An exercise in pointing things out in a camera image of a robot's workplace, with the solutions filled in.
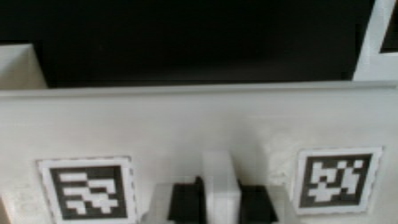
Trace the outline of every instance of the white panel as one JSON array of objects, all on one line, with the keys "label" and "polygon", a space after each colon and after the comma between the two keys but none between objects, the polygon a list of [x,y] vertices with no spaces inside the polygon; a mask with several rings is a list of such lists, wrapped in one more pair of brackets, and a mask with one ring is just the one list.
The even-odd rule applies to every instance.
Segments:
[{"label": "white panel", "polygon": [[377,0],[354,81],[398,81],[398,53],[381,53],[397,0]]},{"label": "white panel", "polygon": [[35,47],[0,46],[0,90],[47,89]]}]

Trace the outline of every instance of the white wall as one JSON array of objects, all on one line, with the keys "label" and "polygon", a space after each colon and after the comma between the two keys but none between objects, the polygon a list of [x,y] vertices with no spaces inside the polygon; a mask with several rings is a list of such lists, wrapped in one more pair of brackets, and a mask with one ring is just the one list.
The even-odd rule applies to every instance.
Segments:
[{"label": "white wall", "polygon": [[290,189],[301,148],[381,145],[369,213],[303,221],[397,223],[398,90],[322,85],[0,93],[0,194],[13,224],[52,223],[38,159],[130,155],[145,213],[155,184],[202,174],[203,150],[234,151],[246,183]]}]

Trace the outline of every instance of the white divider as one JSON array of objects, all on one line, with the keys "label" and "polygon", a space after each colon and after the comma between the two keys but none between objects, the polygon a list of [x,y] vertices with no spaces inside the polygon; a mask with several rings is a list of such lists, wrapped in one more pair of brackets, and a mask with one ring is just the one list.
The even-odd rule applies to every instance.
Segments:
[{"label": "white divider", "polygon": [[241,187],[228,151],[203,152],[209,224],[239,224]]}]

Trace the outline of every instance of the white frame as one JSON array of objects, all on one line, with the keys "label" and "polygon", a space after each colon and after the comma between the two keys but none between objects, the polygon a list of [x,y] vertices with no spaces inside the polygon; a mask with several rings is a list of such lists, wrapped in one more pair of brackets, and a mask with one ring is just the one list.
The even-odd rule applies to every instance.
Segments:
[{"label": "white frame", "polygon": [[[63,212],[59,208],[59,199],[54,187],[54,180],[50,175],[50,168],[63,167],[90,167],[90,166],[122,166],[123,175],[123,188],[125,188],[125,199],[127,199],[127,218],[93,219],[93,220],[63,220]],[[79,159],[59,159],[59,160],[40,160],[38,168],[43,177],[43,185],[47,190],[47,198],[50,204],[50,210],[54,220],[58,224],[138,224],[138,202],[136,202],[136,189],[134,189],[134,167],[130,157],[107,157],[107,158],[79,158]]]},{"label": "white frame", "polygon": [[[306,173],[306,162],[310,156],[342,156],[356,154],[374,154],[370,161],[370,170],[363,188],[361,203],[354,206],[328,206],[319,208],[301,208],[301,194],[303,194],[303,182]],[[328,148],[328,149],[305,149],[299,152],[299,163],[297,163],[297,178],[296,178],[296,190],[294,190],[294,207],[297,214],[333,214],[333,213],[358,213],[365,212],[369,208],[369,201],[372,195],[372,185],[377,177],[377,169],[383,157],[383,147],[363,147],[363,148]]]},{"label": "white frame", "polygon": [[381,53],[397,0],[377,0],[354,81],[398,81],[398,53]]}]

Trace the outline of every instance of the black background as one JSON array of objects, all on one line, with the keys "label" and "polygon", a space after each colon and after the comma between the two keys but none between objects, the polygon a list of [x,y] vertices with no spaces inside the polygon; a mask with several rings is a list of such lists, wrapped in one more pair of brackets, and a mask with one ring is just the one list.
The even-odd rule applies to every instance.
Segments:
[{"label": "black background", "polygon": [[50,87],[351,80],[370,0],[4,2]]}]

